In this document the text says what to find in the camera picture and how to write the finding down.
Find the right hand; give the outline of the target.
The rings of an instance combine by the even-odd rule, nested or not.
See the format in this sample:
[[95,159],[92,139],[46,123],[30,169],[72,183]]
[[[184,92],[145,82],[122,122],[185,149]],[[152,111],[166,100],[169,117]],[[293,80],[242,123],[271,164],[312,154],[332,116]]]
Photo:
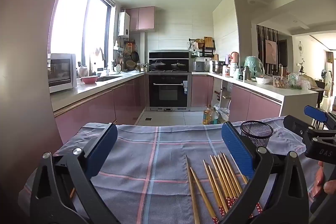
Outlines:
[[311,196],[313,198],[316,198],[322,192],[326,194],[335,194],[336,181],[335,180],[326,181],[324,173],[323,173],[323,162],[319,161],[318,165],[319,165],[319,169],[315,175],[315,181],[314,181],[313,189],[311,191]]

